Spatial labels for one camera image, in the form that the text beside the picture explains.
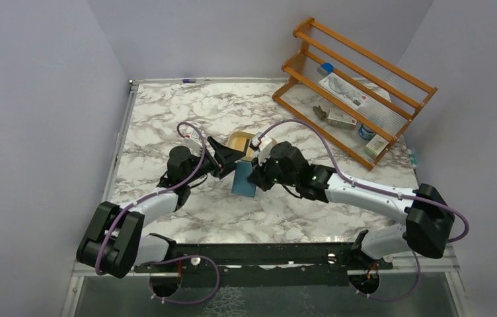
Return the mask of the blue leather card holder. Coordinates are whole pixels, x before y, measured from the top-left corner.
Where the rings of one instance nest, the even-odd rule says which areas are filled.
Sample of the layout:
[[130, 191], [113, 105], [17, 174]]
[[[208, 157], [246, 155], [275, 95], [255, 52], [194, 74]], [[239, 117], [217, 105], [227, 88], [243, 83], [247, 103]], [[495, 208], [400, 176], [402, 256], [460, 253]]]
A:
[[231, 193], [245, 197], [254, 197], [256, 194], [256, 186], [248, 180], [252, 173], [252, 164], [247, 161], [240, 160], [237, 162]]

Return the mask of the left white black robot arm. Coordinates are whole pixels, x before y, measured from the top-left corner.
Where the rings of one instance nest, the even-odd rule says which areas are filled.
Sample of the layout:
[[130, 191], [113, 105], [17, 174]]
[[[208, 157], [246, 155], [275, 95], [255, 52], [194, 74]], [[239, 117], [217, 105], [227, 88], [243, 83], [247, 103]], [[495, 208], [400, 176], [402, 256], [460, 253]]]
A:
[[167, 171], [149, 194], [118, 205], [104, 201], [98, 205], [76, 252], [77, 262], [95, 269], [99, 275], [123, 278], [135, 266], [151, 262], [158, 270], [175, 265], [173, 240], [160, 234], [143, 236], [143, 228], [163, 215], [185, 205], [191, 183], [204, 176], [222, 179], [235, 170], [245, 152], [229, 148], [208, 137], [205, 147], [195, 153], [179, 145], [169, 152]]

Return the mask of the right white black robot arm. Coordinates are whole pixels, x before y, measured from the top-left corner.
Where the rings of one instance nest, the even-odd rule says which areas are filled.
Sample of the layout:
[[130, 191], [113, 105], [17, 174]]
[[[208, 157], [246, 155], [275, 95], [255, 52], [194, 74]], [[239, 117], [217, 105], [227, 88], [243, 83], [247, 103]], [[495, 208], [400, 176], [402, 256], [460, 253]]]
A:
[[292, 187], [304, 199], [341, 203], [395, 221], [387, 228], [365, 230], [350, 250], [351, 263], [360, 269], [389, 254], [414, 251], [426, 258], [442, 258], [455, 215], [435, 187], [391, 188], [349, 176], [329, 166], [310, 164], [287, 141], [274, 145], [263, 162], [255, 158], [247, 180], [263, 191], [275, 185]]

